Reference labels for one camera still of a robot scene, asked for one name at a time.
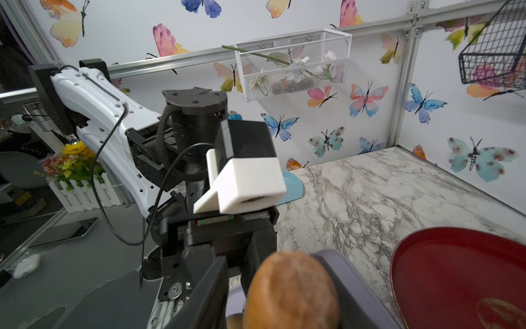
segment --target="white mouse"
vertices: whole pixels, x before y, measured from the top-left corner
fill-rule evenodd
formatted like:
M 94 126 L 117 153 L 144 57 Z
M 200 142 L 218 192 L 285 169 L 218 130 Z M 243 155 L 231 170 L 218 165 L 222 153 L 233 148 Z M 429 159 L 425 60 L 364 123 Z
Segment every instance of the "white mouse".
M 40 255 L 34 254 L 16 265 L 13 277 L 19 279 L 36 270 L 40 264 Z

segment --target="yellow sunflower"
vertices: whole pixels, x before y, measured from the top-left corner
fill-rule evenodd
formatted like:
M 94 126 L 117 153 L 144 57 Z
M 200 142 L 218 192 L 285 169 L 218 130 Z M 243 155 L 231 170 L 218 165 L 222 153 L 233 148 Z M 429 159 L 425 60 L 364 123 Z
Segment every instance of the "yellow sunflower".
M 62 148 L 62 153 L 69 155 L 77 155 L 84 152 L 87 149 L 83 142 L 74 142 L 73 144 L 66 144 L 66 147 Z
M 82 152 L 82 156 L 86 157 L 86 159 L 91 159 L 95 157 L 95 153 L 90 148 L 86 148 L 84 152 Z

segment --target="white mesh basket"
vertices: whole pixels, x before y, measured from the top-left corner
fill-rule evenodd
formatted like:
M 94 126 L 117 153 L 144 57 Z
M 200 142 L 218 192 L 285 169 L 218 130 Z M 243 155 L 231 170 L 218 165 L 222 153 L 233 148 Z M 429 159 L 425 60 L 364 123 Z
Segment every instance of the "white mesh basket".
M 236 44 L 237 48 L 247 50 L 236 51 L 237 69 L 247 102 L 343 83 L 351 38 L 348 33 L 324 28 Z

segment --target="black wire basket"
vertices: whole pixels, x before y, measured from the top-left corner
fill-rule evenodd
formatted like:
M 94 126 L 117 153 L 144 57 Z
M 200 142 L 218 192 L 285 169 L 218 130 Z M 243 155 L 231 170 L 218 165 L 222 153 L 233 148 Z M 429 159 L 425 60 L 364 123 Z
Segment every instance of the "black wire basket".
M 459 55 L 463 84 L 526 89 L 526 0 L 508 0 Z

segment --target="red plate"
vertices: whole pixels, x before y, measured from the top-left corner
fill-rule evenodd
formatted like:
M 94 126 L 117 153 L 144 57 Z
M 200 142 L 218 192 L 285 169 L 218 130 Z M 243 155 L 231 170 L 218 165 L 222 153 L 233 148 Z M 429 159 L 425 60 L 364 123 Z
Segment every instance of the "red plate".
M 526 246 L 464 228 L 407 236 L 391 285 L 407 328 L 526 328 Z

